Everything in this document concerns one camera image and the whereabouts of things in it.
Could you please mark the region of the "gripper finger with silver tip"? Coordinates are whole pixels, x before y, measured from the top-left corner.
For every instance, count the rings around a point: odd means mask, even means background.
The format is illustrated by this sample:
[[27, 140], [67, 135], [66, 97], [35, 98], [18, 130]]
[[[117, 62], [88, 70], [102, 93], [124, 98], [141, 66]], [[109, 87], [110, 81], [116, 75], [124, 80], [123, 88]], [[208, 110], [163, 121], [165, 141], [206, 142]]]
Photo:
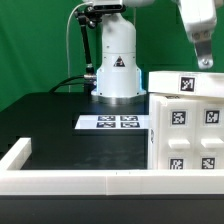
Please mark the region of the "gripper finger with silver tip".
[[212, 42], [199, 41], [194, 44], [195, 53], [200, 69], [210, 69], [213, 66]]

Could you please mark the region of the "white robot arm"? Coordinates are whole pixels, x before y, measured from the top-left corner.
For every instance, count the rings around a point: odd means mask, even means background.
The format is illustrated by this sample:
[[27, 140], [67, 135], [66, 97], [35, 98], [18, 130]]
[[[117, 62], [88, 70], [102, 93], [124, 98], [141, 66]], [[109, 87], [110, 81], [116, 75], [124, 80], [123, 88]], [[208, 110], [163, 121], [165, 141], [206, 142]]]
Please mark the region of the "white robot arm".
[[[179, 8], [188, 40], [201, 69], [213, 66], [212, 33], [216, 9], [224, 0], [172, 0]], [[102, 15], [102, 64], [96, 72], [94, 100], [110, 104], [141, 101], [146, 95], [142, 72], [136, 64], [136, 29], [122, 17], [127, 7], [145, 7], [155, 0], [91, 0], [93, 11]]]

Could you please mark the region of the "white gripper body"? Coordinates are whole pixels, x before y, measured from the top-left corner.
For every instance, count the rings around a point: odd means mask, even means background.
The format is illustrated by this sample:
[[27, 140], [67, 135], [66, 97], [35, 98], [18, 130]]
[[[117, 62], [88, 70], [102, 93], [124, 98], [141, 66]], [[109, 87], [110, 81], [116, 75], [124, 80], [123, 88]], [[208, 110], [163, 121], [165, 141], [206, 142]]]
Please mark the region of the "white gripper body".
[[177, 0], [190, 42], [209, 39], [217, 24], [214, 0]]

